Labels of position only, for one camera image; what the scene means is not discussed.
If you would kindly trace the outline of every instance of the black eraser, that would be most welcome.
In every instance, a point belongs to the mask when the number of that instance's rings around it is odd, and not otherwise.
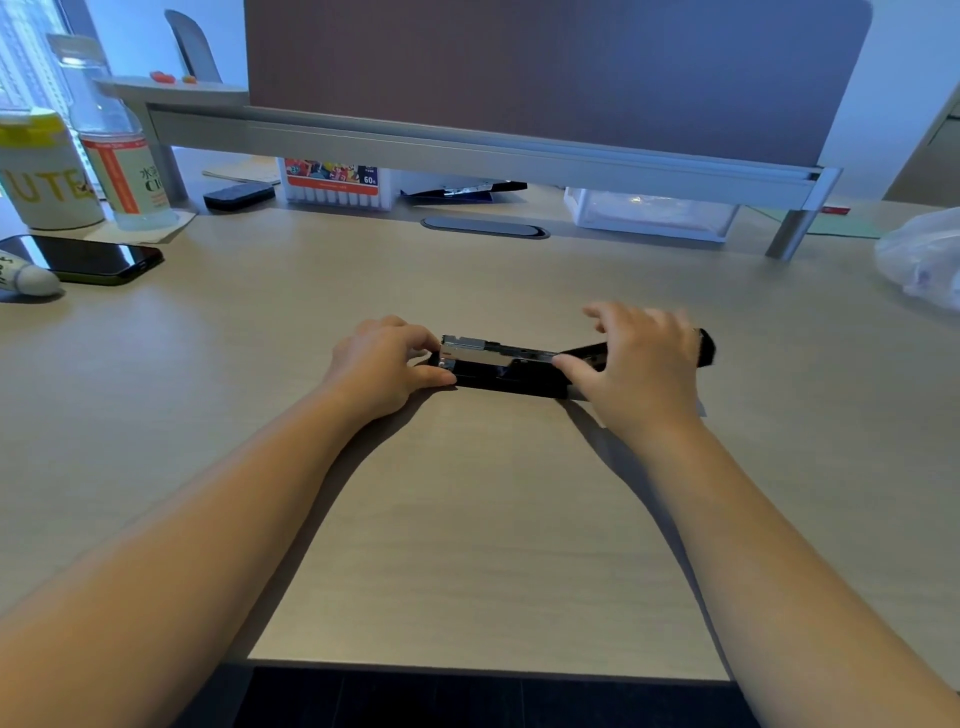
[[[204,195],[204,204],[207,209],[235,212],[238,209],[262,203],[264,200],[272,200],[274,197],[276,192],[272,184],[244,182]]]

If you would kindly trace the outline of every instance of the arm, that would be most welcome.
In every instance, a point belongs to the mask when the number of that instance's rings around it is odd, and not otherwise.
[[[324,383],[226,460],[90,551],[0,620],[0,725],[166,725],[216,667],[324,475],[416,389],[439,347],[397,317],[334,350]]]
[[[646,467],[733,675],[771,728],[960,726],[960,698],[740,470],[696,412],[699,334],[683,314],[598,303],[607,369],[555,364]]]

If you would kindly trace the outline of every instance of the forearm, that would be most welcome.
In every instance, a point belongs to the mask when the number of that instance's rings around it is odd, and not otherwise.
[[[144,725],[216,665],[359,428],[312,395],[0,621],[0,724]]]
[[[960,699],[702,426],[632,443],[676,523],[734,677],[783,728],[960,725]]]

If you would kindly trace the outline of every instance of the white tube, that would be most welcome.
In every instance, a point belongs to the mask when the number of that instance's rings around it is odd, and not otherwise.
[[[53,296],[63,290],[50,271],[6,251],[0,251],[0,288],[25,296]]]

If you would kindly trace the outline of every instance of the orange object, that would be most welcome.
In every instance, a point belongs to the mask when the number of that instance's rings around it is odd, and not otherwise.
[[[177,82],[174,76],[171,76],[169,73],[164,73],[163,71],[151,71],[150,78],[158,84],[175,84]]]

